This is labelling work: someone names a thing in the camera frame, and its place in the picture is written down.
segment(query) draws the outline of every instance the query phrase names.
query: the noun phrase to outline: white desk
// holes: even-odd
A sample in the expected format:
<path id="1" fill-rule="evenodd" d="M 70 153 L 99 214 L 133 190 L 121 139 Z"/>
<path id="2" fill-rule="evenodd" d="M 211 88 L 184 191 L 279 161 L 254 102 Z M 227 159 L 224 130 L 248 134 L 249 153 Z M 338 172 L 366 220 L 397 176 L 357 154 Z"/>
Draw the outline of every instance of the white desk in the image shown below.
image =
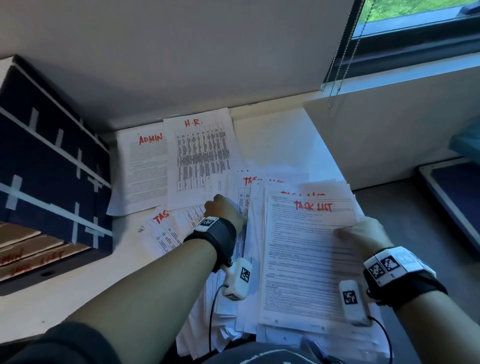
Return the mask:
<path id="1" fill-rule="evenodd" d="M 233 116 L 245 161 L 253 160 L 259 167 L 294 166 L 308 171 L 312 181 L 343 179 L 303 109 L 238 120 Z M 152 258 L 136 236 L 148 212 L 114 221 L 112 255 L 0 297 L 0 343 L 44 333 L 113 283 L 150 263 Z"/>

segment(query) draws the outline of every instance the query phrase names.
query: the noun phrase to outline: white sensor device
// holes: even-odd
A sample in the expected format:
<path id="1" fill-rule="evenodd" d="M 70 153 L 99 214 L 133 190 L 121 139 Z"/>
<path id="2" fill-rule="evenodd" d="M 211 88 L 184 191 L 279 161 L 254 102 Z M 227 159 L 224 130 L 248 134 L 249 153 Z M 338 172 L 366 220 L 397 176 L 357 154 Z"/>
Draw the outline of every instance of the white sensor device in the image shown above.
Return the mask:
<path id="1" fill-rule="evenodd" d="M 222 295 L 232 301 L 241 301 L 247 297 L 248 283 L 252 272 L 252 264 L 244 259 L 238 258 L 230 267 L 220 267 L 226 274 L 222 288 Z"/>
<path id="2" fill-rule="evenodd" d="M 353 326 L 369 327 L 370 311 L 361 294 L 361 286 L 354 280 L 343 280 L 338 284 L 345 319 Z"/>

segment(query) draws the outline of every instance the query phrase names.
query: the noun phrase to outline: cardboard box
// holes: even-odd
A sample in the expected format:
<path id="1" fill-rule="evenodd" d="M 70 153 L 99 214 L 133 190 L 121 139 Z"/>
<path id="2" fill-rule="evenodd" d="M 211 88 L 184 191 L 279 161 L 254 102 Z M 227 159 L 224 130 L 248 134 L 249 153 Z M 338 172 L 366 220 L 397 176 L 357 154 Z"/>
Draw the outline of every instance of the cardboard box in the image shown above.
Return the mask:
<path id="1" fill-rule="evenodd" d="M 45 266 L 86 249 L 89 249 L 89 247 L 83 244 L 63 244 L 62 246 L 51 248 L 17 262 L 7 264 L 6 266 L 0 267 L 0 281 Z"/>
<path id="2" fill-rule="evenodd" d="M 0 224 L 0 248 L 7 245 L 15 244 L 22 240 L 39 235 L 40 232 L 35 229 L 26 228 L 24 226 L 1 223 Z"/>
<path id="3" fill-rule="evenodd" d="M 33 238 L 8 245 L 0 249 L 0 267 L 62 244 L 63 241 L 60 239 L 48 235 L 37 235 Z"/>
<path id="4" fill-rule="evenodd" d="M 111 254 L 108 145 L 18 56 L 0 60 L 0 130 L 0 222 L 92 248 L 31 265 L 0 295 Z"/>

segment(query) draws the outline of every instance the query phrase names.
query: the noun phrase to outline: window frame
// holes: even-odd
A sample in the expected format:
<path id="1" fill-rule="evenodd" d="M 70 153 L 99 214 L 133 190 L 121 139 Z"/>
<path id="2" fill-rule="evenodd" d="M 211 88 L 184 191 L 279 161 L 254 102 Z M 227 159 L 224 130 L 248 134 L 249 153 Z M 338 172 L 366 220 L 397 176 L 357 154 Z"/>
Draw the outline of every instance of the window frame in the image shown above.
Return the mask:
<path id="1" fill-rule="evenodd" d="M 327 80 L 325 75 L 324 83 L 335 79 L 361 3 L 354 1 L 330 77 Z M 357 38 L 350 41 L 338 79 L 343 78 L 357 42 Z M 345 78 L 476 52 L 480 52 L 480 15 L 461 15 L 439 23 L 362 36 Z"/>

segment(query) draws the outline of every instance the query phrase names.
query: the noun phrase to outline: hand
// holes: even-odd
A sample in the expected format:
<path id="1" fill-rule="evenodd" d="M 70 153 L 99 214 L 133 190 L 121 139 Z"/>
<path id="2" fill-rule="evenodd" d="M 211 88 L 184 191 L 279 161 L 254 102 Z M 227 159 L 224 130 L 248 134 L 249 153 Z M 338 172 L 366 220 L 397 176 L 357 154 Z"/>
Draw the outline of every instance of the hand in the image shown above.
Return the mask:
<path id="1" fill-rule="evenodd" d="M 353 228 L 336 229 L 334 234 L 344 241 L 351 242 L 364 261 L 381 249 L 394 246 L 380 222 L 367 216 Z"/>
<path id="2" fill-rule="evenodd" d="M 237 235 L 247 223 L 248 218 L 241 215 L 233 205 L 221 194 L 217 194 L 213 201 L 205 202 L 204 217 L 213 216 L 215 218 L 225 218 L 235 226 Z"/>

